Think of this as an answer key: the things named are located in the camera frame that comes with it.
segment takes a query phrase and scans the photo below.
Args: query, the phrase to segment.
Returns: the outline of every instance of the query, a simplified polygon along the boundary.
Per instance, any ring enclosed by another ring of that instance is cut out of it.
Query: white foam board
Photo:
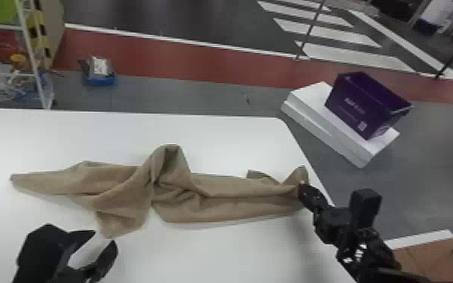
[[[341,154],[344,158],[349,160],[358,168],[363,168],[367,163],[368,160],[362,160],[358,156],[356,156],[353,152],[347,149],[344,145],[338,143],[336,140],[333,139],[332,135],[323,129],[320,125],[318,125],[313,119],[306,117],[304,113],[299,111],[295,106],[290,104],[289,102],[284,102],[281,106],[281,111],[288,115],[290,118],[294,119],[300,126],[307,129],[317,138],[319,138],[322,142],[330,146],[333,150],[335,150],[338,154]]]
[[[371,160],[387,145],[399,136],[399,132],[390,128],[385,134],[366,140],[344,123],[332,111],[325,107],[325,102],[332,87],[324,82],[312,84],[294,90],[288,96],[288,103],[296,106],[304,116],[313,119],[325,129],[334,140],[341,143],[362,160]]]

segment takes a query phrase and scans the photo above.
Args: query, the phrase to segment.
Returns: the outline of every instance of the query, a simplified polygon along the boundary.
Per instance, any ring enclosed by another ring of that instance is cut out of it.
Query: towel
[[[35,192],[69,196],[96,213],[100,232],[111,239],[142,226],[151,206],[172,223],[287,215],[302,208],[296,190],[309,182],[304,166],[282,183],[257,171],[246,178],[192,173],[178,145],[157,148],[141,166],[84,161],[11,180]]]

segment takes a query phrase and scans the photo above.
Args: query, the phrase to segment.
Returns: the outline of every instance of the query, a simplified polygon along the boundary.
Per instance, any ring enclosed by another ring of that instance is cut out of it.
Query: white stripe
[[[375,68],[387,68],[389,70],[414,72],[411,67],[400,59],[391,56],[378,55],[355,50],[348,50],[336,47],[307,43],[304,46],[304,53],[309,58],[321,59],[326,61],[340,62],[353,65],[364,65]]]
[[[377,29],[380,31],[382,34],[386,35],[387,37],[391,38],[393,41],[397,42],[400,46],[406,48],[410,53],[413,53],[415,56],[417,56],[419,59],[427,63],[428,65],[432,66],[436,70],[440,70],[444,64],[439,62],[437,59],[433,58],[432,56],[428,55],[425,53],[423,50],[420,48],[416,47],[414,44],[410,43],[406,39],[400,37],[397,35],[395,32],[392,32],[390,29],[387,29],[384,27],[382,24],[376,22],[374,19],[371,17],[365,15],[364,13],[361,12],[356,12],[356,11],[349,11],[356,17],[358,17],[360,20],[364,21],[365,23],[369,24],[371,27],[374,29]],[[448,68],[444,75],[448,78],[453,79],[453,70]]]
[[[314,3],[306,0],[278,0],[278,1],[297,4],[300,6],[310,7],[313,9],[318,9],[320,7],[319,3]],[[323,11],[330,12],[330,9],[327,6],[323,6]]]
[[[403,238],[391,239],[385,241],[385,244],[392,250],[395,250],[398,248],[407,248],[413,245],[421,245],[426,244],[428,242],[436,242],[446,239],[453,239],[453,233],[450,230],[440,230],[425,234],[418,234]]]
[[[274,19],[276,23],[287,32],[295,32],[300,34],[306,34],[309,25],[305,23],[296,23],[289,20]],[[337,29],[328,29],[322,26],[315,26],[312,28],[311,36],[319,38],[329,38],[337,41],[346,41],[355,44],[364,44],[373,47],[381,47],[374,40],[370,39],[366,35],[361,35],[354,32],[343,32]]]
[[[277,56],[277,57],[284,57],[284,58],[295,58],[295,54],[290,53],[283,53],[283,52],[275,52],[275,51],[267,51],[267,50],[260,50],[260,49],[253,49],[253,48],[246,48],[246,47],[237,47],[232,45],[225,45],[225,44],[215,44],[209,43],[204,41],[192,41],[189,39],[181,39],[181,38],[170,38],[167,36],[159,36],[159,35],[149,35],[140,32],[127,32],[117,29],[104,29],[104,28],[97,28],[95,26],[83,26],[75,23],[66,23],[65,27],[67,29],[76,29],[82,30],[86,32],[97,32],[103,33],[106,35],[118,35],[118,36],[128,36],[132,38],[145,38],[145,39],[152,39],[156,41],[166,41],[166,42],[174,42],[179,44],[188,44],[193,46],[200,46],[200,47],[210,47],[210,48],[217,48],[217,49],[224,49],[224,50],[233,50],[238,52],[246,52],[246,53],[253,53],[253,54],[260,54],[260,55],[268,55],[268,56]],[[310,58],[307,56],[301,56],[301,60],[309,60]],[[421,75],[424,77],[430,77],[432,74],[425,74],[419,73],[416,75]]]
[[[304,19],[309,19],[312,20],[316,13],[311,12],[311,11],[305,11],[305,10],[300,10],[296,8],[291,8],[283,5],[277,5],[273,3],[268,3],[268,2],[263,2],[263,1],[258,1],[258,4],[262,6],[263,9],[269,12],[274,12],[278,14],[286,14],[286,15],[291,15],[294,17],[301,17]],[[340,25],[340,26],[347,26],[347,27],[353,27],[350,23],[346,22],[344,19],[336,16],[330,16],[330,15],[325,15],[321,14],[318,16],[318,21],[323,22],[323,23],[332,23],[334,25]]]

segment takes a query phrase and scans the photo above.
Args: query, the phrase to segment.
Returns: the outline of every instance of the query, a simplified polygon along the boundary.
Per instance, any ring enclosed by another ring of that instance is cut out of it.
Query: red floor tile
[[[262,87],[299,88],[319,81],[332,84],[338,73],[363,71],[406,99],[453,104],[453,81],[435,81],[379,68],[318,60],[295,62],[280,56],[72,29],[66,29],[53,67],[79,70],[77,60],[88,55],[112,59],[121,75]]]

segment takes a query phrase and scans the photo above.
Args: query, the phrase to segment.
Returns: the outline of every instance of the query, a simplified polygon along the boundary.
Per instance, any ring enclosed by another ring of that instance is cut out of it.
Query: purple bin
[[[364,139],[384,134],[413,107],[363,72],[340,74],[325,106]]]

